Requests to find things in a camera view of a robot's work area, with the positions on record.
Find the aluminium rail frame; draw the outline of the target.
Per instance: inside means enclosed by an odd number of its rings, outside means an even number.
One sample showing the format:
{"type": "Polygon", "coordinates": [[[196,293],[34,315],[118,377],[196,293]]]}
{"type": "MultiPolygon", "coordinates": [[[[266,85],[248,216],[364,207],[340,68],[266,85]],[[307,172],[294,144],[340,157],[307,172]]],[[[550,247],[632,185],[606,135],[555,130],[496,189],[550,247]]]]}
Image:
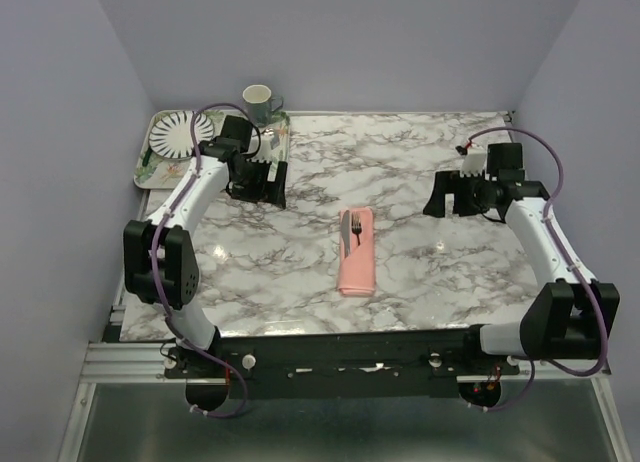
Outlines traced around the aluminium rail frame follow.
{"type": "Polygon", "coordinates": [[[629,461],[607,378],[538,369],[528,394],[483,414],[453,399],[291,400],[228,421],[189,413],[155,343],[91,344],[63,461],[629,461]]]}

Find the silver table knife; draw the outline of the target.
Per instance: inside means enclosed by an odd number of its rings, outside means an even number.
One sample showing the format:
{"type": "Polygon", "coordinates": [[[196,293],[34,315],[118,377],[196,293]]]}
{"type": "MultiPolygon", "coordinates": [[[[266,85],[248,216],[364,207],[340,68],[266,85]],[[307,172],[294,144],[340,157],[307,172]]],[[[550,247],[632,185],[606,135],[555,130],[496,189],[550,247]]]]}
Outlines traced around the silver table knife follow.
{"type": "Polygon", "coordinates": [[[345,210],[341,216],[340,237],[343,248],[343,256],[347,258],[351,253],[351,217],[349,210],[345,210]]]}

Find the black silver fork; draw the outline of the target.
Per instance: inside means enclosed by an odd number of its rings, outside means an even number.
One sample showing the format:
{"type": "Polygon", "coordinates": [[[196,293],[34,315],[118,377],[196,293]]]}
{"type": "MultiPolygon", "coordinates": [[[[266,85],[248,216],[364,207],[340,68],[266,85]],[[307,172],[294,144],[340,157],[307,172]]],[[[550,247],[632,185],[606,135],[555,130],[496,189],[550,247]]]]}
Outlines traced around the black silver fork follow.
{"type": "Polygon", "coordinates": [[[361,245],[362,222],[358,212],[351,213],[351,232],[356,237],[357,245],[361,245]]]}

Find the pink cloth napkin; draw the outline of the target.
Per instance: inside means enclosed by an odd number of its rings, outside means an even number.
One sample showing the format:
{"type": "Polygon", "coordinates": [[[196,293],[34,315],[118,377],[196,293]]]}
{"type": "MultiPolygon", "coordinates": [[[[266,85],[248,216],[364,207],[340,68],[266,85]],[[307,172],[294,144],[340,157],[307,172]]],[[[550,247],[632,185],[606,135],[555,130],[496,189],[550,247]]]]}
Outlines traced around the pink cloth napkin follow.
{"type": "Polygon", "coordinates": [[[341,216],[339,216],[339,255],[337,288],[343,296],[370,297],[375,293],[376,262],[374,244],[374,214],[369,207],[347,209],[358,212],[361,216],[362,233],[361,245],[358,246],[356,237],[351,232],[351,253],[345,258],[340,237],[341,216]]]}

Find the leaf pattern serving tray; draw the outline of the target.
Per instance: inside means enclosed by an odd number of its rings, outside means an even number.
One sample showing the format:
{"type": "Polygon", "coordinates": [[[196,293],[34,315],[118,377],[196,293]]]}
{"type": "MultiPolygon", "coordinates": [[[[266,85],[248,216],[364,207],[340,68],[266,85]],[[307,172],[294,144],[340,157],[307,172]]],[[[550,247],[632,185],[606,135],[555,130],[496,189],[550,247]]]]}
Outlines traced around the leaf pattern serving tray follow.
{"type": "MultiPolygon", "coordinates": [[[[191,110],[166,110],[158,112],[154,115],[149,123],[146,136],[140,151],[140,155],[134,171],[133,180],[137,187],[144,190],[172,190],[188,171],[190,159],[185,160],[169,160],[162,158],[151,151],[148,144],[148,137],[154,122],[161,116],[175,111],[191,111],[191,110]]],[[[271,162],[289,160],[290,153],[290,117],[284,111],[278,111],[275,114],[273,122],[261,130],[261,134],[266,131],[273,131],[279,134],[280,148],[279,157],[274,158],[271,162]]],[[[261,143],[260,137],[252,137],[250,150],[257,154],[261,143]]]]}

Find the striped white plate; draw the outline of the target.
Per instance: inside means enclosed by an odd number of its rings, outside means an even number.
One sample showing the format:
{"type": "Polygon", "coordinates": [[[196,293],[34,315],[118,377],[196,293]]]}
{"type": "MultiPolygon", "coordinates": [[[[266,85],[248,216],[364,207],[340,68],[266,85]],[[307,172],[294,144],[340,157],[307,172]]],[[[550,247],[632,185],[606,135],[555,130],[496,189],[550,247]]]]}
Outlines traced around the striped white plate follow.
{"type": "Polygon", "coordinates": [[[214,123],[203,114],[193,119],[193,111],[175,111],[160,117],[153,123],[149,137],[149,148],[156,155],[169,160],[185,160],[193,156],[194,145],[191,128],[196,140],[211,140],[215,133],[214,123]]]}

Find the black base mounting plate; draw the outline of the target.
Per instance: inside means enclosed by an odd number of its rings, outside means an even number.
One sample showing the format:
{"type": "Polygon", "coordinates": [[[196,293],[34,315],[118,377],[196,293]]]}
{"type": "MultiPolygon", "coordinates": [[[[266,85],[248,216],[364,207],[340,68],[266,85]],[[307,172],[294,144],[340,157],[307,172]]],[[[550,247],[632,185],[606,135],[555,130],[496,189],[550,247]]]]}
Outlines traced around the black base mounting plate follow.
{"type": "Polygon", "coordinates": [[[221,337],[221,364],[170,351],[165,375],[219,384],[235,398],[455,398],[465,378],[518,374],[504,356],[481,352],[471,329],[221,337]]]}

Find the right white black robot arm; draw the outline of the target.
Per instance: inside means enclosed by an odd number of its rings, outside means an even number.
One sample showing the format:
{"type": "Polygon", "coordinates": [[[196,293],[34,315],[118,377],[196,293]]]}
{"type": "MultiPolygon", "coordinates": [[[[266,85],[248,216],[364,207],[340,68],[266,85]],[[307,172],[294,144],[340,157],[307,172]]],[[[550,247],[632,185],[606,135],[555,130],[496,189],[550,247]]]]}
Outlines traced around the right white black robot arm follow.
{"type": "Polygon", "coordinates": [[[602,357],[619,292],[578,260],[557,223],[551,195],[541,182],[526,177],[521,145],[472,149],[460,169],[437,172],[424,214],[444,217],[448,196],[460,217],[496,211],[520,242],[540,288],[520,320],[480,326],[476,340],[460,349],[462,366],[480,374],[494,365],[497,355],[533,360],[602,357]]]}

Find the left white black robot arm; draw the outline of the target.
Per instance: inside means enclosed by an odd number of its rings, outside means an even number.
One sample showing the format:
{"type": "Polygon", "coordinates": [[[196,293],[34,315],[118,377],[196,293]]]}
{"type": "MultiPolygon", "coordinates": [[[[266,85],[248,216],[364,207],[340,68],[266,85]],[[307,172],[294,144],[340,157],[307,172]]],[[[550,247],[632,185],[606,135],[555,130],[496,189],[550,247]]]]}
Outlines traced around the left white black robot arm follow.
{"type": "Polygon", "coordinates": [[[124,282],[129,293],[164,312],[179,344],[190,349],[188,366],[209,377],[220,369],[222,354],[214,346],[219,330],[195,299],[200,270],[192,237],[221,192],[285,208],[290,118],[279,113],[259,129],[242,116],[227,115],[210,140],[196,136],[195,130],[188,129],[198,147],[183,179],[146,220],[125,226],[124,282]]]}

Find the green ceramic mug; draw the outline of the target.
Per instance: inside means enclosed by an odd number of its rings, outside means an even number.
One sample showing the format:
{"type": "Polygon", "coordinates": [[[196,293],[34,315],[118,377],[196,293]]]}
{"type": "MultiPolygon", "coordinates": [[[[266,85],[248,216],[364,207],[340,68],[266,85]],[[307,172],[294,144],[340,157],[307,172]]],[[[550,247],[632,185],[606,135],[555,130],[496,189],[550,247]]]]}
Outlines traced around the green ceramic mug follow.
{"type": "Polygon", "coordinates": [[[283,108],[284,98],[274,95],[272,90],[263,84],[253,84],[242,92],[246,112],[258,126],[270,125],[275,114],[283,108]]]}

